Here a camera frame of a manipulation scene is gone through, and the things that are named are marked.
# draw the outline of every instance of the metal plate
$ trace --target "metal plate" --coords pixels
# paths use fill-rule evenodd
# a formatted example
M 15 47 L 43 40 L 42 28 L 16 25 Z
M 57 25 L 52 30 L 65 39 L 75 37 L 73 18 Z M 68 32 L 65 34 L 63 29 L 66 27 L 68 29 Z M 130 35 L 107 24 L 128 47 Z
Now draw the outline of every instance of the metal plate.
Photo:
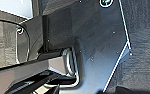
M 95 94 L 105 90 L 127 46 L 120 3 L 102 8 L 83 0 L 49 15 L 49 50 L 74 47 L 80 82 L 61 94 Z

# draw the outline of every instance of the mounting hole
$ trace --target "mounting hole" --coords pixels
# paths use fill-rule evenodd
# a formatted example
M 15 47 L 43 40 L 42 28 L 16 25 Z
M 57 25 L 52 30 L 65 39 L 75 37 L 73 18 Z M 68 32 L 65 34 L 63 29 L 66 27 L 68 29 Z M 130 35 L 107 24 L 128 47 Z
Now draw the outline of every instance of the mounting hole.
M 24 32 L 24 29 L 23 28 L 21 28 L 21 27 L 18 27 L 18 28 L 16 28 L 17 29 L 17 32 L 18 32 L 18 34 L 23 34 L 23 32 Z
M 100 0 L 100 5 L 102 7 L 109 7 L 113 3 L 113 0 Z

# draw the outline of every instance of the hole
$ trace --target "hole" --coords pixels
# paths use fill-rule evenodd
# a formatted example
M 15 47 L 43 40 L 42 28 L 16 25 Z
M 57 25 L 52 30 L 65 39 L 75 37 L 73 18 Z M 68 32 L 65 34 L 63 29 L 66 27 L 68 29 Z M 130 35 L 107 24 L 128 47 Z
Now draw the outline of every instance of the hole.
M 112 5 L 113 0 L 100 0 L 100 5 L 102 7 L 109 7 Z

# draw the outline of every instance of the gray carpet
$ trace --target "gray carpet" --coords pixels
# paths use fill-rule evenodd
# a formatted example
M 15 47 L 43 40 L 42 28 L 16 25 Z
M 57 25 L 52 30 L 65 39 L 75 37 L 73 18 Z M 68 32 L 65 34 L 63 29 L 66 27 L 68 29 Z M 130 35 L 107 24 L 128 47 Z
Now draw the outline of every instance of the gray carpet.
M 150 0 L 122 0 L 133 56 L 120 64 L 107 92 L 115 87 L 150 91 Z
M 19 23 L 23 18 L 0 11 L 0 19 Z M 0 68 L 16 64 L 16 25 L 0 22 Z

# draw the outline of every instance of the dark gray panel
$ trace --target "dark gray panel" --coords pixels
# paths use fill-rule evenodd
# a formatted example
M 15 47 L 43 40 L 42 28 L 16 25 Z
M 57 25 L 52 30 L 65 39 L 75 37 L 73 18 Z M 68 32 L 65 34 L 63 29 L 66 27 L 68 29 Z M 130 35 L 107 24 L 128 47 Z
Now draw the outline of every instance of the dark gray panel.
M 119 2 L 102 8 L 95 0 L 83 0 L 49 18 L 49 50 L 74 47 L 80 72 L 80 83 L 61 93 L 103 90 L 127 41 Z

